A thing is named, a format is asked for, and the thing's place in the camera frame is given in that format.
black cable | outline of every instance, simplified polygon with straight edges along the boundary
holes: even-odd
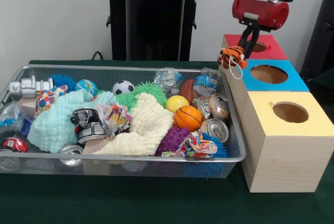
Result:
[[[96,51],[94,54],[93,54],[93,57],[92,57],[92,60],[95,59],[95,56],[98,55],[100,56],[100,58],[103,60],[103,56],[102,56],[102,53],[100,51]]]

dark green table surface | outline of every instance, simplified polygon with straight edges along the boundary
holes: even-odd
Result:
[[[215,63],[173,66],[215,67]],[[225,180],[0,174],[0,182],[0,223],[334,223],[331,163],[317,192],[303,194],[251,194],[239,164]]]

wire mesh basket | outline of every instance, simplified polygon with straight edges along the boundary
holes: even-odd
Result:
[[[35,75],[36,80],[46,80],[52,74],[66,74],[75,81],[92,80],[99,89],[108,91],[119,80],[128,80],[135,85],[142,81],[153,81],[157,70],[158,68],[28,65],[19,69],[10,81],[30,78],[31,75]],[[185,79],[195,78],[201,72],[200,69],[177,70]],[[6,133],[0,135],[0,140],[18,137],[28,143],[29,151],[0,152],[0,173],[225,179],[236,162],[245,158],[246,152],[232,95],[224,75],[218,83],[217,92],[224,94],[229,101],[230,117],[226,123],[229,139],[225,143],[228,158],[75,155],[75,159],[82,160],[82,163],[77,167],[68,167],[60,159],[73,159],[74,155],[42,152],[23,135]],[[0,94],[1,106],[3,107],[9,99],[7,86]]]

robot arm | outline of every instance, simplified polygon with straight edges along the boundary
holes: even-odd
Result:
[[[244,58],[249,58],[258,40],[260,31],[278,30],[286,22],[289,14],[287,2],[293,0],[235,0],[233,17],[247,25],[238,46],[244,50]]]

white cloth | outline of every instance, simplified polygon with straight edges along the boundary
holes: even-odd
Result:
[[[94,155],[148,156],[173,125],[173,113],[164,109],[153,95],[141,93],[131,110],[130,133],[121,133]]]

